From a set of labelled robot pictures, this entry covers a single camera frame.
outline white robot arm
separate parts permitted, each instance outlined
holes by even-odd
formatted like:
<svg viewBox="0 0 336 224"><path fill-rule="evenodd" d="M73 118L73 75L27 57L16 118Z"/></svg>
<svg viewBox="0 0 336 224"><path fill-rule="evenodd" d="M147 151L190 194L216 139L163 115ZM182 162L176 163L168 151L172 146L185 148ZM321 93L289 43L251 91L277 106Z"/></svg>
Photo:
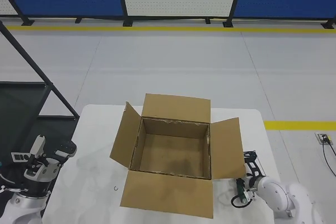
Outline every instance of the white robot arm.
<svg viewBox="0 0 336 224"><path fill-rule="evenodd" d="M323 221L311 202L306 188L299 183L282 184L272 177L262 175L255 163L257 155L255 152L245 152L245 163L250 172L247 177L237 180L239 195L231 201L237 208L248 206L249 200L247 192L256 193L274 212L275 223L294 224L322 224ZM234 200L239 197L244 206L236 206Z"/></svg>
<svg viewBox="0 0 336 224"><path fill-rule="evenodd" d="M57 177L63 164L76 154L77 149L72 141L64 141L59 149L46 154L45 142L44 136L37 136L30 153L12 152L8 159L0 162L0 177L5 182L0 193L15 192L6 204L0 224L42 223L40 212L46 207L51 181ZM5 169L21 170L22 167L25 171L15 181L6 179L1 173Z"/></svg>
<svg viewBox="0 0 336 224"><path fill-rule="evenodd" d="M323 223L309 193L299 183L284 185L265 176L257 179L256 194L274 211L274 218L279 223Z"/></svg>

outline blue wall panel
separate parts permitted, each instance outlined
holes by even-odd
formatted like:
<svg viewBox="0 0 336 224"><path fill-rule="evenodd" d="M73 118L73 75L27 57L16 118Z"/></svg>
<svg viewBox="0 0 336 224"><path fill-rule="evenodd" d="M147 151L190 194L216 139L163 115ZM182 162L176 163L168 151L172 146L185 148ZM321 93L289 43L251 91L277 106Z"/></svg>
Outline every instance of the blue wall panel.
<svg viewBox="0 0 336 224"><path fill-rule="evenodd" d="M238 0L234 17L332 18L336 0Z"/></svg>
<svg viewBox="0 0 336 224"><path fill-rule="evenodd" d="M120 0L16 0L26 15L122 16Z"/></svg>

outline box flap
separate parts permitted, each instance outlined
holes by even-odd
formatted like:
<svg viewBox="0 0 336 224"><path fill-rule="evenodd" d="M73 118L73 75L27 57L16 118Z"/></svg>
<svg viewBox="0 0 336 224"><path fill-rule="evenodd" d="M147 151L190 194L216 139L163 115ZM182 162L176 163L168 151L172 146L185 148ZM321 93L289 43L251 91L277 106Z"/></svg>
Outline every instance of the box flap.
<svg viewBox="0 0 336 224"><path fill-rule="evenodd" d="M212 179L245 176L239 118L211 124Z"/></svg>
<svg viewBox="0 0 336 224"><path fill-rule="evenodd" d="M142 116L211 122L211 101L185 96L146 94Z"/></svg>
<svg viewBox="0 0 336 224"><path fill-rule="evenodd" d="M126 102L110 158L127 168L129 167L134 146L136 145L140 123L141 116Z"/></svg>
<svg viewBox="0 0 336 224"><path fill-rule="evenodd" d="M213 184L129 170L121 206L213 218Z"/></svg>

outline white wall panel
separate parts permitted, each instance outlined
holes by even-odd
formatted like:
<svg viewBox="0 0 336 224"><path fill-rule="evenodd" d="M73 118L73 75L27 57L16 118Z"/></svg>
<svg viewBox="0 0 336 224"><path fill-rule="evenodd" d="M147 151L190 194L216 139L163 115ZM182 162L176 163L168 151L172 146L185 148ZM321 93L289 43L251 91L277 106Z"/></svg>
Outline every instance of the white wall panel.
<svg viewBox="0 0 336 224"><path fill-rule="evenodd" d="M0 0L0 15L16 15L16 11L13 9L8 0Z"/></svg>
<svg viewBox="0 0 336 224"><path fill-rule="evenodd" d="M233 0L126 0L129 16L228 16Z"/></svg>

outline yellow floor line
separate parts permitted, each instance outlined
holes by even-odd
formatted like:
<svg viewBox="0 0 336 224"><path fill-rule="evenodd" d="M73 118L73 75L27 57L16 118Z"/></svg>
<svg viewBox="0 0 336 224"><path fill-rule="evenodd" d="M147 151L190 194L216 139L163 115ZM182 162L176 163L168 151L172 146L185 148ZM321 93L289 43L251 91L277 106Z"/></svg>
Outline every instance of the yellow floor line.
<svg viewBox="0 0 336 224"><path fill-rule="evenodd" d="M336 130L336 122L265 121L266 130Z"/></svg>
<svg viewBox="0 0 336 224"><path fill-rule="evenodd" d="M9 30L24 31L194 31L194 32L278 32L292 34L336 34L335 30L320 29L278 29L247 27L121 27L121 26L7 26Z"/></svg>

